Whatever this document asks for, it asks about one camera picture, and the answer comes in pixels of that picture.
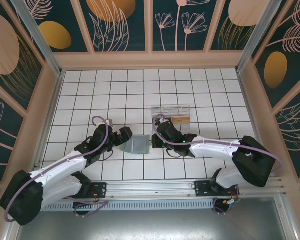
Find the orange circle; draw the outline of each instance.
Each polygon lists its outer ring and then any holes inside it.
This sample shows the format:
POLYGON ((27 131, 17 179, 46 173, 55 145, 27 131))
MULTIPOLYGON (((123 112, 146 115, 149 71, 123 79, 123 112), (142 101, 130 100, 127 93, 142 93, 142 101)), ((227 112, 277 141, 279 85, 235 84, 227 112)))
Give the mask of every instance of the orange circle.
POLYGON ((136 0, 86 0, 86 3, 94 15, 106 22, 119 22, 120 10, 129 18, 136 9, 136 0))

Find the metal frame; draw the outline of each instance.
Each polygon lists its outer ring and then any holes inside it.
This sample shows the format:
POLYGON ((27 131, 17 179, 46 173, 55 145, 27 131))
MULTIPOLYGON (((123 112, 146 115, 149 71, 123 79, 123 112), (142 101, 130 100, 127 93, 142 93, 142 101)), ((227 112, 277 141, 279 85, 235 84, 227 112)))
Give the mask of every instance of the metal frame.
POLYGON ((41 130, 39 141, 36 146, 35 156, 32 159, 30 171, 32 171, 33 169, 36 169, 36 168, 40 168, 42 158, 45 154, 45 146, 46 146, 47 139, 49 137, 49 131, 51 128, 52 121, 54 119, 55 109, 58 104, 59 93, 61 91, 62 83, 64 82, 64 78, 66 75, 65 73, 66 73, 65 71, 62 71, 59 74, 59 76, 57 77, 57 80, 55 82, 51 101, 48 106, 48 112, 46 114, 46 117, 44 120, 44 125, 41 130))
POLYGON ((260 18, 260 21, 255 26, 247 44, 245 45, 241 58, 237 63, 237 72, 239 74, 243 69, 245 69, 245 66, 249 62, 260 40, 266 33, 273 19, 273 16, 276 14, 277 10, 280 7, 281 2, 282 0, 270 0, 268 5, 266 6, 265 11, 260 18))
MULTIPOLYGON (((242 88, 242 94, 244 97, 244 100, 247 103, 247 110, 251 119, 251 124, 253 129, 255 130, 255 137, 257 138, 257 140, 262 144, 263 144, 263 140, 259 131, 259 127, 258 127, 258 122, 256 121, 256 116, 254 114, 253 108, 251 107, 251 102, 248 98, 248 96, 246 95, 246 86, 245 83, 242 81, 241 78, 241 72, 237 71, 238 74, 238 80, 239 80, 239 84, 242 88)), ((300 231, 298 229, 298 226, 296 224, 295 218, 293 216, 293 213, 291 211, 291 207, 290 204, 288 202, 287 197, 285 196, 286 194, 281 194, 278 193, 277 196, 273 196, 274 197, 274 202, 275 202, 275 206, 276 209, 278 211, 279 214, 279 218, 281 221, 281 225, 285 234, 285 237, 287 240, 299 240, 300 239, 300 231)))

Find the cable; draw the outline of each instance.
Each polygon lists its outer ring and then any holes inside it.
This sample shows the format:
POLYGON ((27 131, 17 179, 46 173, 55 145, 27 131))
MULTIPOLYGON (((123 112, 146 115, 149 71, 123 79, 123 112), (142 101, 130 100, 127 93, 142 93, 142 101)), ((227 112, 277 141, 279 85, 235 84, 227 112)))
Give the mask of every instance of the cable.
POLYGON ((279 172, 282 169, 283 165, 284 165, 282 160, 280 158, 278 158, 277 156, 273 155, 272 153, 270 153, 268 151, 264 151, 264 150, 259 149, 259 148, 251 147, 251 146, 245 146, 245 145, 241 145, 241 144, 222 142, 222 141, 214 141, 214 140, 201 140, 201 141, 192 141, 192 142, 185 142, 185 143, 175 143, 175 142, 167 141, 166 139, 164 139, 160 135, 160 133, 156 129, 156 119, 158 117, 163 118, 163 120, 165 119, 165 115, 163 115, 163 114, 156 115, 153 118, 153 121, 152 121, 152 128, 153 128, 155 134, 158 136, 158 138, 161 139, 163 142, 165 142, 167 144, 170 144, 170 145, 173 145, 173 146, 188 146, 188 145, 192 145, 192 144, 218 144, 218 145, 237 147, 237 148, 242 148, 242 149, 247 149, 247 150, 259 152, 261 154, 268 155, 269 157, 271 157, 271 158, 273 158, 273 159, 275 159, 279 162, 280 166, 277 169, 272 170, 271 173, 279 172))
POLYGON ((104 160, 102 160, 102 161, 106 161, 106 160, 108 160, 109 158, 111 158, 112 157, 112 155, 114 154, 114 151, 113 150, 111 150, 111 155, 110 156, 108 156, 106 159, 104 159, 104 160))
MULTIPOLYGON (((69 161, 71 161, 71 160, 73 160, 73 159, 76 159, 76 158, 81 158, 81 157, 85 157, 85 156, 87 156, 87 155, 93 154, 93 153, 95 153, 96 151, 98 151, 100 148, 102 148, 102 146, 106 143, 106 141, 107 141, 107 139, 108 139, 108 135, 109 135, 109 126, 108 126, 106 120, 105 120, 104 118, 102 118, 101 116, 94 116, 94 117, 92 118, 92 124, 93 124, 94 126, 97 126, 97 125, 95 124, 95 119, 101 119, 101 120, 103 121, 103 123, 105 124, 105 137, 104 137, 104 140, 102 141, 102 143, 100 144, 100 146, 98 146, 96 149, 94 149, 94 150, 92 150, 92 151, 90 151, 90 152, 87 152, 87 153, 84 153, 84 154, 80 154, 80 155, 76 155, 76 156, 72 156, 72 157, 69 157, 69 158, 67 158, 67 159, 65 159, 65 160, 62 160, 62 161, 56 163, 55 165, 52 165, 51 167, 47 168, 47 169, 44 170, 41 174, 38 174, 37 176, 35 176, 35 177, 32 178, 31 180, 27 181, 27 182, 26 182, 22 187, 20 187, 20 189, 14 194, 14 196, 12 197, 12 199, 11 199, 11 201, 9 202, 8 206, 6 207, 6 210, 5 210, 5 212, 4 212, 4 219, 5 219, 6 222, 8 222, 8 223, 13 223, 13 222, 15 221, 14 219, 9 219, 9 217, 8 217, 10 208, 11 208, 12 204, 15 202, 16 198, 18 197, 18 195, 19 195, 19 194, 20 194, 20 193, 21 193, 21 192, 22 192, 29 184, 31 184, 32 182, 34 182, 34 181, 37 180, 38 178, 43 177, 44 174, 48 173, 50 170, 52 170, 52 169, 54 169, 54 168, 56 168, 56 167, 58 167, 58 166, 60 166, 60 165, 62 165, 62 164, 64 164, 64 163, 66 163, 66 162, 69 162, 69 161)), ((92 205, 97 205, 97 204, 99 205, 99 204, 102 204, 102 203, 105 203, 105 205, 107 205, 107 204, 109 203, 109 201, 97 202, 96 204, 92 204, 92 205)), ((83 204, 91 205, 90 202, 84 202, 83 204)), ((96 210, 96 212, 98 212, 98 211, 99 211, 101 208, 103 208, 105 205, 102 205, 102 207, 98 208, 98 209, 96 210)))
POLYGON ((174 158, 174 159, 181 158, 181 156, 171 156, 169 151, 170 151, 169 149, 166 149, 166 154, 168 154, 171 158, 174 158))
POLYGON ((67 196, 66 199, 70 199, 70 200, 72 200, 72 201, 74 201, 74 202, 80 203, 80 204, 79 204, 78 206, 76 206, 75 209, 74 209, 74 213, 75 213, 75 216, 76 216, 77 218, 78 218, 78 217, 81 217, 81 218, 87 218, 87 217, 89 217, 89 216, 92 216, 92 215, 96 214, 97 212, 99 212, 100 209, 102 209, 103 207, 105 207, 105 206, 109 203, 109 201, 103 201, 103 202, 87 202, 87 201, 81 201, 81 200, 72 198, 72 197, 70 197, 70 196, 67 196), (97 208, 96 210, 94 210, 94 211, 88 212, 88 213, 85 214, 85 215, 79 215, 79 214, 77 213, 78 208, 83 207, 83 206, 86 206, 86 205, 101 205, 101 206, 100 206, 99 208, 97 208))

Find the dark teal wallpaper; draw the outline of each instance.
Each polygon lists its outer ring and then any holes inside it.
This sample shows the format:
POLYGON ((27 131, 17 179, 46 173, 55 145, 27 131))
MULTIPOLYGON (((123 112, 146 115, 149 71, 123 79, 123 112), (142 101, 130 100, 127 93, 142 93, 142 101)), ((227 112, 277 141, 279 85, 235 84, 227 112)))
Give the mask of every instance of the dark teal wallpaper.
POLYGON ((300 93, 276 115, 276 119, 300 178, 300 93))
POLYGON ((96 52, 146 50, 144 0, 80 0, 96 52))
POLYGON ((267 30, 266 30, 265 33, 263 34, 263 36, 262 36, 262 38, 261 38, 259 44, 256 46, 256 48, 255 48, 255 50, 254 50, 254 52, 253 52, 253 54, 252 54, 252 58, 253 58, 253 59, 255 58, 255 55, 257 54, 257 52, 259 51, 261 45, 263 44, 265 37, 266 37, 266 36, 268 35, 268 33, 270 32, 272 26, 274 25, 275 21, 276 21, 277 18, 278 18, 278 15, 280 14, 282 8, 285 6, 286 3, 287 3, 287 0, 282 0, 282 2, 281 2, 281 4, 280 4, 280 7, 279 7, 278 10, 276 11, 276 13, 275 13, 275 15, 274 15, 274 17, 273 17, 271 23, 269 24, 267 30))
POLYGON ((0 98, 0 181, 5 174, 23 120, 22 116, 0 98))
POLYGON ((300 80, 300 0, 294 1, 256 63, 274 107, 300 80))
POLYGON ((202 51, 215 6, 215 0, 153 0, 153 51, 202 51))
POLYGON ((0 4, 0 86, 28 108, 42 65, 0 4))
POLYGON ((88 51, 70 0, 24 2, 54 53, 88 51))
POLYGON ((211 50, 243 50, 263 11, 265 1, 226 0, 211 50))

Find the black grout line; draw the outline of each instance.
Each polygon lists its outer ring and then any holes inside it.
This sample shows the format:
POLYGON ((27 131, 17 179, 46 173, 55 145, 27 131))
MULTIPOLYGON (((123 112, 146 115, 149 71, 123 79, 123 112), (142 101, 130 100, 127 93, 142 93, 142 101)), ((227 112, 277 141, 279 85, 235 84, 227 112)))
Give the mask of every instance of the black grout line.
MULTIPOLYGON (((196 119, 198 121, 198 130, 199 130, 199 134, 201 136, 201 131, 200 131, 200 124, 199 124, 199 117, 198 117, 198 108, 197 108, 197 103, 196 103, 196 97, 195 97, 195 89, 194 89, 194 84, 193 82, 191 81, 191 85, 192 85, 192 91, 193 91, 193 98, 194 98, 194 106, 195 106, 195 113, 196 113, 196 119)), ((203 163, 204 163, 204 170, 205 170, 205 177, 207 178, 208 174, 207 174, 207 167, 206 167, 206 161, 205 161, 205 158, 203 157, 203 163)))
MULTIPOLYGON (((215 124, 215 123, 220 123, 220 124, 251 123, 251 121, 206 121, 206 122, 191 122, 191 124, 215 124)), ((114 126, 121 126, 123 124, 124 123, 114 123, 113 125, 114 126)), ((151 123, 127 123, 127 125, 151 125, 151 123)), ((88 126, 88 127, 91 127, 91 126, 93 126, 93 124, 52 125, 52 127, 67 127, 67 126, 70 126, 70 127, 72 127, 72 126, 88 126)))
MULTIPOLYGON (((227 92, 195 92, 194 94, 226 94, 227 92)), ((177 93, 127 93, 127 94, 78 94, 78 95, 60 95, 60 97, 76 97, 76 96, 127 96, 127 95, 174 95, 177 93)), ((179 95, 192 94, 190 92, 180 92, 179 95)), ((242 94, 242 92, 229 92, 229 94, 242 94)))
MULTIPOLYGON (((160 82, 159 82, 159 96, 160 96, 160 106, 162 106, 162 101, 161 101, 161 86, 160 86, 160 82)), ((162 149, 162 160, 163 160, 163 176, 164 179, 166 179, 166 164, 165 164, 165 153, 164 150, 162 149)))
POLYGON ((77 96, 75 96, 75 99, 74 99, 74 105, 73 105, 73 110, 72 110, 72 116, 71 116, 71 121, 70 121, 70 126, 69 126, 69 132, 68 132, 68 137, 66 139, 66 145, 65 145, 65 150, 64 150, 64 154, 63 156, 66 155, 66 150, 67 150, 67 146, 68 146, 68 141, 69 141, 69 135, 70 135, 70 130, 71 130, 71 123, 72 123, 72 120, 73 120, 73 117, 74 117, 74 112, 75 112, 75 107, 76 107, 76 101, 77 101, 77 96))
MULTIPOLYGON (((93 94, 95 94, 95 89, 96 89, 97 72, 98 71, 95 72, 94 85, 93 85, 93 94)), ((89 126, 90 126, 90 120, 92 119, 91 118, 91 113, 92 113, 92 105, 93 105, 93 103, 94 103, 94 96, 92 97, 92 101, 91 101, 91 110, 90 110, 89 119, 88 119, 89 126)), ((86 139, 88 138, 89 126, 88 126, 88 129, 86 130, 86 139)))
MULTIPOLYGON (((215 108, 215 109, 218 109, 218 108, 246 108, 247 106, 198 106, 198 107, 194 107, 194 106, 190 106, 191 109, 208 109, 208 108, 215 108)), ((152 109, 152 107, 133 107, 133 108, 86 108, 86 109, 59 109, 59 110, 56 110, 57 111, 90 111, 90 110, 98 110, 98 111, 102 111, 102 110, 124 110, 124 109, 130 109, 130 110, 133 110, 133 109, 152 109)))
MULTIPOLYGON (((178 82, 189 82, 189 81, 195 81, 195 82, 199 82, 199 81, 238 81, 238 79, 201 79, 201 80, 176 80, 178 82)), ((97 83, 110 83, 111 81, 96 81, 97 83)), ((143 81, 128 81, 129 83, 137 83, 137 82, 143 82, 143 81)), ((173 80, 148 80, 148 81, 144 81, 144 82, 173 82, 173 80)), ((90 84, 93 83, 92 81, 80 81, 80 82, 64 82, 64 84, 90 84)), ((113 81, 113 83, 125 83, 125 81, 113 81)))
MULTIPOLYGON (((107 115, 106 115, 106 119, 108 119, 109 118, 109 108, 110 108, 110 94, 111 94, 111 85, 112 85, 112 75, 113 75, 113 70, 111 70, 111 79, 110 79, 110 90, 109 90, 109 99, 108 99, 108 112, 107 112, 107 115)), ((101 170, 101 180, 102 180, 102 178, 103 178, 103 176, 104 176, 104 161, 102 161, 102 170, 101 170)))
MULTIPOLYGON (((143 101, 143 118, 142 118, 142 134, 145 135, 145 70, 142 70, 142 101, 143 101)), ((143 180, 145 180, 145 155, 142 156, 143 159, 143 180)))
MULTIPOLYGON (((175 92, 176 92, 176 102, 177 102, 177 105, 179 106, 179 98, 178 98, 178 88, 177 88, 177 78, 176 78, 176 70, 174 69, 173 70, 173 73, 174 73, 174 84, 175 84, 175 92)), ((184 167, 184 177, 185 179, 187 179, 187 173, 186 173, 186 162, 185 162, 185 158, 183 157, 183 167, 184 167)))
MULTIPOLYGON (((127 93, 128 93, 128 71, 126 72, 124 126, 126 126, 126 122, 127 122, 127 101, 128 101, 127 93)), ((125 152, 123 152, 123 156, 122 156, 122 180, 124 179, 124 173, 125 173, 125 152)))
POLYGON ((229 102, 230 111, 231 111, 231 115, 232 115, 232 119, 233 119, 233 124, 234 124, 234 128, 235 128, 236 136, 237 136, 238 139, 239 139, 239 134, 238 134, 237 126, 236 126, 236 121, 235 121, 234 113, 232 112, 232 107, 231 107, 231 104, 230 104, 230 100, 229 100, 229 96, 228 96, 228 92, 227 92, 225 80, 223 80, 223 85, 224 85, 225 92, 226 92, 226 98, 228 99, 228 102, 229 102))

